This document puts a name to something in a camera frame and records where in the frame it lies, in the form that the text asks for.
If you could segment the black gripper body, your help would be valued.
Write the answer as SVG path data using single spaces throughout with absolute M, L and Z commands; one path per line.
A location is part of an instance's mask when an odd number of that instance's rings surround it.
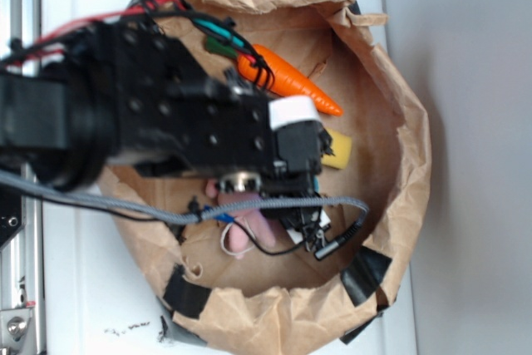
M 322 156 L 330 154 L 332 138 L 323 128 L 318 111 L 308 96 L 289 96 L 268 104 L 273 132 L 273 175 L 264 181 L 264 195 L 276 200 L 320 197 L 313 178 L 322 172 Z M 267 219 L 276 219 L 295 244 L 321 253 L 327 248 L 325 230 L 329 220 L 323 207 L 301 203 L 281 208 L 262 208 Z

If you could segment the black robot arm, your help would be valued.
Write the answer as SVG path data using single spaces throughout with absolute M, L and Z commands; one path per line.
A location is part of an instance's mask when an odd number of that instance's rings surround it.
M 276 219 L 296 245 L 326 245 L 316 178 L 332 150 L 313 101 L 269 97 L 229 69 L 211 77 L 185 45 L 143 22 L 94 22 L 1 60 L 1 181 L 81 203 L 107 165 L 145 178 L 206 179 L 229 209 L 147 219 L 187 225 Z

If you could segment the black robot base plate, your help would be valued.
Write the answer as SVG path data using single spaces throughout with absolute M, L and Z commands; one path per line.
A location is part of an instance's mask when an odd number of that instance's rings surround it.
M 22 197 L 11 190 L 1 189 L 0 195 L 0 245 L 4 249 L 23 227 Z

